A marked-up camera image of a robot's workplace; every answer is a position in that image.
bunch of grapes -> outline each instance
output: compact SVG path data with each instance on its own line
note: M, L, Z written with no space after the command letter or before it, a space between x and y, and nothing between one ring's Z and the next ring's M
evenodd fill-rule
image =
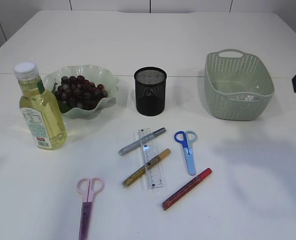
M66 104L70 108L80 108L84 110L94 109L102 98L108 97L104 85L95 86L93 82L85 79L84 76L77 77L63 76L61 85L54 92L57 101Z

plastic bottle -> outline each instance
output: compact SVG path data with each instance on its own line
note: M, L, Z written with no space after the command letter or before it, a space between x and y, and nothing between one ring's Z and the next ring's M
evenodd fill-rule
M57 100L44 88L36 64L24 61L13 70L22 91L19 108L37 147L46 150L60 148L67 133Z

gold marker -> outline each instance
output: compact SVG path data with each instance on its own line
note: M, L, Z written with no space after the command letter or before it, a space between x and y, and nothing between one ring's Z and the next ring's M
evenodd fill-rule
M167 155L170 154L170 149L165 149L162 153L152 158L150 161L147 162L147 168L150 170L152 167L154 167L156 164L161 162L162 159L164 159ZM146 167L145 165L139 168L134 174L132 174L130 177L128 177L125 181L122 182L122 185L124 188L128 188L131 184L133 184L135 181L137 181L139 178L141 178L146 173Z

black mesh pen holder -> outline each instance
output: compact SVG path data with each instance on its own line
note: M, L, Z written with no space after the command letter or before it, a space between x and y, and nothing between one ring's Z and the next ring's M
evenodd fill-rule
M162 113L166 100L166 72L148 66L136 71L134 79L138 112L145 116Z

clear plastic ruler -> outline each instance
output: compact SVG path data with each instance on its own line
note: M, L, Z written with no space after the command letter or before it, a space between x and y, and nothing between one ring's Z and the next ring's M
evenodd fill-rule
M156 156L154 140L143 143L142 138L150 133L151 131L149 128L139 129L139 138L141 139L141 151L144 165L146 167L147 186L149 189L162 188L163 181L159 164L156 164L154 167L148 170L148 161Z

